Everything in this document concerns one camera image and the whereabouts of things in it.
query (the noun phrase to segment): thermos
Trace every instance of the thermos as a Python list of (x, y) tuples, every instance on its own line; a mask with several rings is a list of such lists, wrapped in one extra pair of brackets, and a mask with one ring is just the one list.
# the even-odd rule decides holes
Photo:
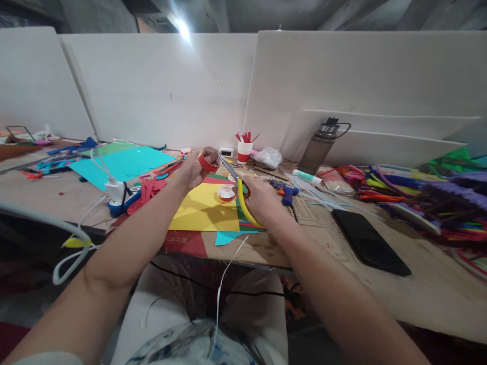
[[(344, 133), (337, 136), (336, 132), (340, 128), (340, 124), (348, 124), (349, 127)], [(297, 169), (310, 175), (316, 174), (335, 140), (347, 133), (350, 127), (350, 123), (339, 123), (338, 118), (334, 117), (328, 118), (326, 123), (321, 123), (319, 130), (311, 137)]]

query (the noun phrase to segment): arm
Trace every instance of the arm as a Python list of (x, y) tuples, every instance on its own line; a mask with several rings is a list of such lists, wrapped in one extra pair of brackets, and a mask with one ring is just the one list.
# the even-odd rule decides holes
[(416, 344), (362, 283), (283, 209), (273, 188), (244, 177), (252, 215), (276, 238), (318, 316), (354, 363), (429, 364)]
[(4, 363), (48, 351), (73, 353), (85, 364), (99, 362), (130, 289), (160, 250), (186, 194), (207, 175), (197, 155), (106, 240)]

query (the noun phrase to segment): black phone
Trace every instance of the black phone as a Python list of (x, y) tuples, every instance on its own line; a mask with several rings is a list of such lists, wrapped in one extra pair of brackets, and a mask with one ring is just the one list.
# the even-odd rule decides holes
[(360, 261), (396, 275), (411, 275), (411, 270), (363, 215), (339, 209), (332, 214)]

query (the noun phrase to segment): white cup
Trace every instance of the white cup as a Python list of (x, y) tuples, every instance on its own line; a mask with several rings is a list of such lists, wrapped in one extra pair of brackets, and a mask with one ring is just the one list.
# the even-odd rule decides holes
[(237, 145), (238, 158), (237, 162), (240, 165), (247, 164), (250, 157), (250, 152), (252, 152), (253, 143), (239, 142)]

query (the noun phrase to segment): pants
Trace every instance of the pants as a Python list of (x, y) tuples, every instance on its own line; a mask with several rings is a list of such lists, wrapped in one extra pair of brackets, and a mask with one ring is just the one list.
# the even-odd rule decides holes
[[(165, 269), (188, 276), (183, 266), (170, 257), (157, 256), (153, 262)], [(232, 290), (248, 293), (283, 292), (278, 275), (263, 270), (253, 270), (244, 275)], [(190, 281), (163, 272), (149, 264), (143, 271), (127, 308), (112, 365), (125, 364), (146, 341), (173, 326), (189, 322), (194, 310)], [(220, 321), (242, 331), (250, 340), (253, 350), (258, 352), (267, 364), (288, 363), (283, 297), (229, 295), (227, 308)]]

